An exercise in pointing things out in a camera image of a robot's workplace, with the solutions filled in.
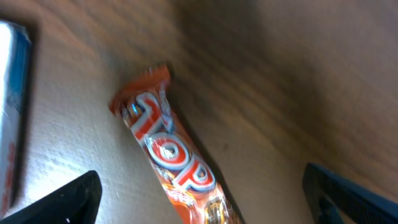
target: black object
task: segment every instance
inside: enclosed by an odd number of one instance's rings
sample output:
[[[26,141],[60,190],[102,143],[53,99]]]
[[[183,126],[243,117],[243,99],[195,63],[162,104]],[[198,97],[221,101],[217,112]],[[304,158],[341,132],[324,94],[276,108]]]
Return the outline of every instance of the black object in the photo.
[[[101,195],[100,178],[92,170],[1,220],[0,224],[92,224],[97,216]]]
[[[356,223],[398,223],[398,204],[317,164],[307,164],[303,189],[316,224],[342,224],[338,208]]]

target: metal can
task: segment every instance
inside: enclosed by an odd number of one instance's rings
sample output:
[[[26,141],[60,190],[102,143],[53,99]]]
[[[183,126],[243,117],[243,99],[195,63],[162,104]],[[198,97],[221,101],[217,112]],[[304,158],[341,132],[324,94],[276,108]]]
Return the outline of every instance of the metal can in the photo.
[[[24,27],[0,21],[0,219],[11,202],[21,104],[31,46]]]

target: orange wrapper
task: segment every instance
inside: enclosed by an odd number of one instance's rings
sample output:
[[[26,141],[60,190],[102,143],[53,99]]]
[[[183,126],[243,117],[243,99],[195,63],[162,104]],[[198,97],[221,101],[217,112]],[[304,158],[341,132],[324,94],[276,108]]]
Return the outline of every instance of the orange wrapper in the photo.
[[[109,108],[132,131],[184,223],[241,223],[170,109],[165,97],[169,84],[166,65],[150,69],[117,93]]]

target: wood grain surface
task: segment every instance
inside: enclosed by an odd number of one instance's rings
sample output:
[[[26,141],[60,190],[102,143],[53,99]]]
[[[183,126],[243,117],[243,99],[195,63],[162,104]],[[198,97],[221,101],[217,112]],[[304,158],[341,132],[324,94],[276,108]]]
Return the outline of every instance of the wood grain surface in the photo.
[[[107,109],[170,60],[176,101],[247,223],[312,223],[307,162],[398,202],[398,2],[0,0],[34,24],[21,189],[10,213],[88,170],[97,223],[180,223]]]

